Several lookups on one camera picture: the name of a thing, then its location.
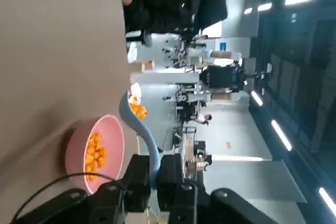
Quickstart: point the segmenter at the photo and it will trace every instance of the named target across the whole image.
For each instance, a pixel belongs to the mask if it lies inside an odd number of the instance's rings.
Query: black hair
[[[212,165],[212,155],[207,155],[204,159],[205,162],[208,162],[209,165]]]

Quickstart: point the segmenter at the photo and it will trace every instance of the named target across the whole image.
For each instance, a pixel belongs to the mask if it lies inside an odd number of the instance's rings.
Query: ceiling
[[[258,120],[272,115],[290,136],[295,151],[279,157],[306,188],[325,186],[336,196],[336,0],[294,7],[285,7],[285,0],[262,1],[273,8],[260,15],[251,56],[258,70],[271,62],[274,72],[271,80],[256,84],[267,105]],[[271,136],[266,128],[261,131]]]

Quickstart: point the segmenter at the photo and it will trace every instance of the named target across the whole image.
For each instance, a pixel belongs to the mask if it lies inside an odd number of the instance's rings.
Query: black machine
[[[211,65],[200,74],[200,80],[210,89],[217,89],[219,93],[232,93],[243,90],[249,78],[270,78],[271,72],[246,74],[244,65],[234,61],[231,65]]]
[[[101,185],[93,195],[70,189],[12,223],[122,224],[127,213],[145,211],[150,194],[149,156],[133,155],[122,179]],[[203,185],[184,180],[179,154],[161,160],[157,199],[161,211],[170,212],[169,224],[276,224],[232,190],[209,195]]]

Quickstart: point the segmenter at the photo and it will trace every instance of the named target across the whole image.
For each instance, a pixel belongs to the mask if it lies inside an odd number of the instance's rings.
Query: screw
[[[108,188],[107,188],[107,190],[109,190],[109,191],[114,191],[114,190],[116,190],[116,186],[109,186]]]
[[[190,185],[182,185],[182,189],[185,190],[185,191],[189,191],[193,188]]]

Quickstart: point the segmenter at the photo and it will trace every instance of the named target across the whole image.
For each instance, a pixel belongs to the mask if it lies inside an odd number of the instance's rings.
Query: table
[[[130,75],[120,0],[0,0],[0,10],[0,222],[8,223],[28,196],[65,174],[78,120],[119,116]],[[136,152],[135,133],[123,129],[121,175]]]

